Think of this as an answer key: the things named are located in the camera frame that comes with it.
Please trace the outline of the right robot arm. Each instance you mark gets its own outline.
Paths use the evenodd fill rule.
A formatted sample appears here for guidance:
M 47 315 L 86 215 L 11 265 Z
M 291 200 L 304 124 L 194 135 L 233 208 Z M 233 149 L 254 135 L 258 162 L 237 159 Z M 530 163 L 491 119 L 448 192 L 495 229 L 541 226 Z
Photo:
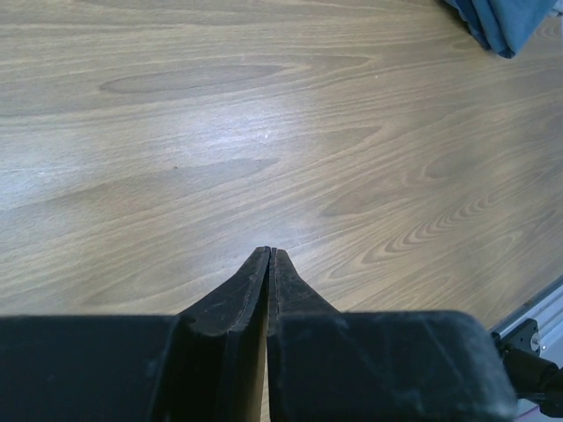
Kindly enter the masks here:
M 562 367 L 540 356 L 537 321 L 526 319 L 502 337 L 492 337 L 518 399 L 538 406 L 550 418 L 562 418 Z

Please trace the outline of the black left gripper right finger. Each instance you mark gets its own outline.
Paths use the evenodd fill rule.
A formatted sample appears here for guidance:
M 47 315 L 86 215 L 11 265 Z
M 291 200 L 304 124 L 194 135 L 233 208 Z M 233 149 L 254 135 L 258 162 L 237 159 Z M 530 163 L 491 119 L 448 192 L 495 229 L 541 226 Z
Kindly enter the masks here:
M 295 269 L 288 253 L 273 248 L 268 263 L 267 380 L 269 417 L 285 421 L 277 382 L 281 372 L 281 352 L 276 344 L 276 325 L 289 315 L 338 314 L 339 311 L 305 282 Z

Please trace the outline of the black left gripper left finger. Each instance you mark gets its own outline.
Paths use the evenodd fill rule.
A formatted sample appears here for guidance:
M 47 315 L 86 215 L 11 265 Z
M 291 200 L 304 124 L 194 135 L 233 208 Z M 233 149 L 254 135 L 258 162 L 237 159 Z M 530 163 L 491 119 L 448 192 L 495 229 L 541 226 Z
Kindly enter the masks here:
M 181 313 L 178 421 L 257 421 L 265 373 L 269 249 Z

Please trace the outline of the blue printed tank top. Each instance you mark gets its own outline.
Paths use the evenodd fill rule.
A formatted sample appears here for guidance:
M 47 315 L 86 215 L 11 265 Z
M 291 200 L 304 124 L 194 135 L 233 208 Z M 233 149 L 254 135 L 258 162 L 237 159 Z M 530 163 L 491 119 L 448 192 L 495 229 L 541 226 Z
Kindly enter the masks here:
M 514 58 L 548 17 L 562 16 L 556 0 L 445 0 L 485 49 Z

